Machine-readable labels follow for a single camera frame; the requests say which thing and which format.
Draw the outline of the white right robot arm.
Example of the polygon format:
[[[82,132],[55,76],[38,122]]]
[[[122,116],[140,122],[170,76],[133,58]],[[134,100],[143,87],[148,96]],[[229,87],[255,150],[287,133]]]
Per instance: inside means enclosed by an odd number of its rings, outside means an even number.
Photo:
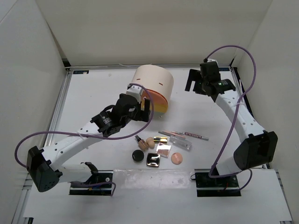
[[[216,61],[201,63],[199,70],[191,69],[185,90],[209,96],[231,121],[241,143],[226,160],[219,161],[217,156],[209,174],[211,184],[219,187],[227,176],[272,162],[278,136],[274,131],[266,131],[241,104],[235,85],[221,78]]]

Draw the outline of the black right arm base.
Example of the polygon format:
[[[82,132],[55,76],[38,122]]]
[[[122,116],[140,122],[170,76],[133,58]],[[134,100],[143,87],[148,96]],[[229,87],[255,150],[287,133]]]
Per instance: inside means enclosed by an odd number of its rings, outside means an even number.
[[[241,196],[236,175],[223,178],[210,178],[208,171],[196,170],[190,176],[195,181],[197,197],[238,197]]]

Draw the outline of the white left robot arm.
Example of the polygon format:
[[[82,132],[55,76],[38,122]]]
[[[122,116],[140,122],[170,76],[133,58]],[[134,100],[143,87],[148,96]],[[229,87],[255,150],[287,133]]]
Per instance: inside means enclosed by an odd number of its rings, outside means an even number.
[[[65,165],[65,162],[89,146],[118,133],[130,121],[152,119],[150,97],[142,104],[135,97],[121,94],[115,105],[106,107],[91,118],[74,136],[68,135],[52,146],[28,151],[27,171],[37,190],[45,192],[59,183],[69,182],[75,188],[99,187],[99,171],[91,162]]]

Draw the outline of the round pink powder puff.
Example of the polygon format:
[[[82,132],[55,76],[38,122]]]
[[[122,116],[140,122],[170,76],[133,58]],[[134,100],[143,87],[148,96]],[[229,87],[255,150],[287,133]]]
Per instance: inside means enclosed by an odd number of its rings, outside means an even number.
[[[175,165],[181,164],[183,161],[183,156],[181,153],[173,153],[171,155],[171,162]]]

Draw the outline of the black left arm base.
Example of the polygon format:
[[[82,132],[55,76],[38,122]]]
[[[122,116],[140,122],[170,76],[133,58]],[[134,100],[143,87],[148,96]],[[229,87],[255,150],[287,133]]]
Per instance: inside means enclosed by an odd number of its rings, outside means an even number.
[[[116,184],[113,171],[100,171],[91,162],[85,162],[91,176],[85,181],[71,182],[71,196],[113,196]]]

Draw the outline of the black gold lipstick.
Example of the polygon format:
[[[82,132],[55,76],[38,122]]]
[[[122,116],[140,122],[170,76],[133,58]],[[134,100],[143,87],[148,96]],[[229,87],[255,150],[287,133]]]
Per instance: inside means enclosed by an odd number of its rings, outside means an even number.
[[[158,142],[167,142],[168,138],[167,137],[155,136],[155,137],[153,137],[153,140],[154,140],[155,143],[158,143]]]

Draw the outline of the beige makeup sponge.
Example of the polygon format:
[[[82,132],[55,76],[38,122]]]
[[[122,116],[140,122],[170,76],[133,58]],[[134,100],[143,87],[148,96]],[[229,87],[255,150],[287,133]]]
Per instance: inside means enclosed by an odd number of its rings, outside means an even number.
[[[146,139],[146,143],[149,145],[149,148],[153,149],[155,147],[155,142],[152,137],[148,137]]]

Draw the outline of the yellow drawer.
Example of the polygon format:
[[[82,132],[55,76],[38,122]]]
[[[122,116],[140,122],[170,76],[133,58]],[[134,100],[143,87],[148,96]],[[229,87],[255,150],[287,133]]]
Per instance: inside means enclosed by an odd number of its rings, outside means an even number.
[[[168,105],[154,104],[154,116],[162,116],[168,111]]]

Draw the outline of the orange drawer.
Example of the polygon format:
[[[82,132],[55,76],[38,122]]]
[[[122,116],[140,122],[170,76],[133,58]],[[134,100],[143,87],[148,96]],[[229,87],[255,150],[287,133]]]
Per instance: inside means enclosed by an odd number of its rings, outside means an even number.
[[[162,104],[162,105],[165,105],[167,104],[168,105],[168,101],[166,100],[166,98],[161,95],[160,93],[156,92],[156,91],[152,91],[152,90],[148,90],[149,94],[151,95],[152,99],[153,99],[153,102],[154,104]],[[144,98],[147,98],[149,99],[149,95],[143,91],[142,93],[142,100],[141,100],[141,104],[142,104],[142,108],[144,108]]]

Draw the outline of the silver tube with red print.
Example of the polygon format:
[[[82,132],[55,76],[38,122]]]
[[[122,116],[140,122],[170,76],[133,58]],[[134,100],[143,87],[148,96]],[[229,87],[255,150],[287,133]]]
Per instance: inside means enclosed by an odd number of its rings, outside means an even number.
[[[198,135],[198,134],[194,134],[194,133],[190,133],[190,132],[184,132],[184,135],[190,136],[190,137],[193,137],[193,138],[197,138],[197,139],[201,139],[201,140],[205,140],[205,141],[209,141],[208,137]]]

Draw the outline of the cream drawer organizer shell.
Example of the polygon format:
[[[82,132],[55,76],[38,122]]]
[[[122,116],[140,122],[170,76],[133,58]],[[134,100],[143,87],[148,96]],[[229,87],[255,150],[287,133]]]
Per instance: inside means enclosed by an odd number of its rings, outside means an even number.
[[[131,83],[141,84],[146,89],[159,93],[168,102],[171,97],[174,78],[167,69],[147,64],[136,69]]]

